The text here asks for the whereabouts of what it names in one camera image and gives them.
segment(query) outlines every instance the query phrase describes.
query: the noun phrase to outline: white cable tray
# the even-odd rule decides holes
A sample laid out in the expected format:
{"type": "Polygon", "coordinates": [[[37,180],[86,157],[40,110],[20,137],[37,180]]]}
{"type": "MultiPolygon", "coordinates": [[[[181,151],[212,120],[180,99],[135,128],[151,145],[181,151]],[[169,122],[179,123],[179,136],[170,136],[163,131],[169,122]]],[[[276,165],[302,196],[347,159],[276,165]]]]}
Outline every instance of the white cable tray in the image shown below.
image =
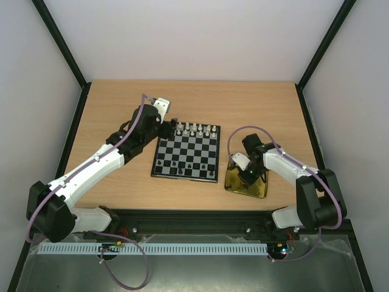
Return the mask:
{"type": "MultiPolygon", "coordinates": [[[[263,243],[141,243],[150,256],[213,255],[213,256],[267,256],[263,243]]],[[[100,254],[102,243],[42,243],[38,254],[100,254]]],[[[136,246],[126,243],[123,248],[112,248],[104,254],[141,255],[136,246]]]]}

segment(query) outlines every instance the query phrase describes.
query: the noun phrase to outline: gray square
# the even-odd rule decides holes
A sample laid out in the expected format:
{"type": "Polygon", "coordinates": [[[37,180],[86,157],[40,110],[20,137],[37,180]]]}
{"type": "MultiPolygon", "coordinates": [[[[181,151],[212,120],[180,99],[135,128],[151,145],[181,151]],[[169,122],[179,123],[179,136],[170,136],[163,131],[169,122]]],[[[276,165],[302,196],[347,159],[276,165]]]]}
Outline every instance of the gray square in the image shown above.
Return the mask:
{"type": "Polygon", "coordinates": [[[164,167],[162,167],[162,173],[163,173],[164,175],[168,175],[169,172],[170,172],[170,167],[169,167],[169,166],[164,166],[164,167]]]}
{"type": "Polygon", "coordinates": [[[199,176],[200,176],[200,170],[198,170],[198,169],[193,169],[193,170],[192,170],[192,176],[199,177],[199,176]]]}

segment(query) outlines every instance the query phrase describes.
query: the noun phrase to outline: metal floor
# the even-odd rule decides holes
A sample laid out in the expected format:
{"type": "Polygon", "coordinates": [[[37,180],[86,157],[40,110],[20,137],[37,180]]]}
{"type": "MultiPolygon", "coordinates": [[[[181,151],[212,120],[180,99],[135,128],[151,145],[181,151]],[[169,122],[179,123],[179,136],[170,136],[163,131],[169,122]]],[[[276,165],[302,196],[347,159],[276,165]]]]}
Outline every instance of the metal floor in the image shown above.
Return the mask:
{"type": "MultiPolygon", "coordinates": [[[[297,242],[293,257],[308,251],[311,240],[297,242]]],[[[364,291],[347,236],[322,240],[327,243],[293,263],[271,263],[263,255],[150,255],[151,276],[141,291],[364,291]]],[[[125,291],[98,262],[95,255],[34,252],[17,291],[125,291]]],[[[141,255],[121,255],[108,265],[126,285],[138,286],[145,276],[141,255]]]]}

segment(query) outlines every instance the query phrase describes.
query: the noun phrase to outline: black corner post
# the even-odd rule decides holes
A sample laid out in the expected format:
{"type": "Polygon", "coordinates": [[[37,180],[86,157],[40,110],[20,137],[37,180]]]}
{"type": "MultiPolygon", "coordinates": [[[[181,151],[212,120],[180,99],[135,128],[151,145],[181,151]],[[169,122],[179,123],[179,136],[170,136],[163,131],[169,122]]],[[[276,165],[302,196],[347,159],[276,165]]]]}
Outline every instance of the black corner post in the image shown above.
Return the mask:
{"type": "Polygon", "coordinates": [[[309,79],[311,78],[312,74],[314,73],[317,65],[320,63],[320,60],[323,58],[325,52],[327,51],[329,45],[331,44],[332,40],[336,36],[336,33],[342,26],[344,20],[346,19],[347,15],[351,11],[352,7],[354,6],[355,2],[357,0],[345,0],[340,7],[338,13],[336,14],[334,20],[331,23],[331,26],[327,30],[326,35],[324,36],[324,39],[320,43],[319,47],[316,50],[315,55],[313,56],[311,62],[309,63],[308,67],[306,68],[300,82],[297,85],[297,88],[299,90],[303,90],[306,84],[308,83],[309,79]]]}
{"type": "Polygon", "coordinates": [[[60,30],[58,29],[57,25],[55,24],[55,21],[54,21],[53,17],[51,16],[50,11],[47,8],[46,4],[44,3],[43,0],[32,0],[32,2],[34,4],[35,8],[37,9],[38,13],[41,15],[42,20],[44,21],[47,29],[49,30],[55,43],[57,44],[58,48],[60,49],[67,64],[69,65],[70,69],[72,70],[74,77],[77,79],[78,84],[81,86],[81,88],[84,88],[87,85],[87,82],[86,82],[83,74],[81,73],[80,68],[78,67],[77,63],[75,62],[71,51],[69,50],[67,44],[65,43],[65,40],[63,39],[60,30]]]}

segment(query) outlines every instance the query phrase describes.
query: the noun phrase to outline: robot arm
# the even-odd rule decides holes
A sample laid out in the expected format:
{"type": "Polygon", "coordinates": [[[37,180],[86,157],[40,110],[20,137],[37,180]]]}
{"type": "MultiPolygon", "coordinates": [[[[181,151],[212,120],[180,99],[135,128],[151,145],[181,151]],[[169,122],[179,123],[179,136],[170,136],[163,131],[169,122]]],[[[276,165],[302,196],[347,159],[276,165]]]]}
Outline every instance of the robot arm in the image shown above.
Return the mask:
{"type": "MultiPolygon", "coordinates": [[[[112,133],[89,159],[71,172],[55,179],[48,185],[36,182],[29,193],[27,219],[30,219],[40,202],[49,193],[58,189],[43,206],[33,222],[41,233],[51,242],[58,242],[73,232],[104,231],[114,232],[118,217],[108,208],[74,208],[76,202],[96,183],[114,170],[127,164],[141,154],[144,146],[156,137],[167,139],[174,133],[176,119],[165,122],[164,117],[170,108],[166,99],[153,100],[152,105],[144,105],[131,134],[124,140],[131,121],[124,123],[119,131],[112,133]],[[112,150],[118,142],[122,143],[112,150]]],[[[135,120],[139,108],[135,110],[135,120]]]]}
{"type": "Polygon", "coordinates": [[[329,187],[340,207],[342,218],[346,216],[343,196],[332,170],[298,167],[290,159],[286,159],[286,152],[282,148],[280,153],[273,143],[262,143],[256,134],[244,138],[243,145],[249,157],[242,153],[235,153],[232,156],[232,160],[239,167],[238,176],[242,182],[250,186],[266,171],[273,170],[296,187],[297,204],[272,213],[277,228],[304,226],[307,229],[315,229],[333,225],[337,221],[337,210],[332,199],[310,172],[317,174],[329,187]],[[317,192],[324,192],[324,195],[318,197],[317,192]]]}

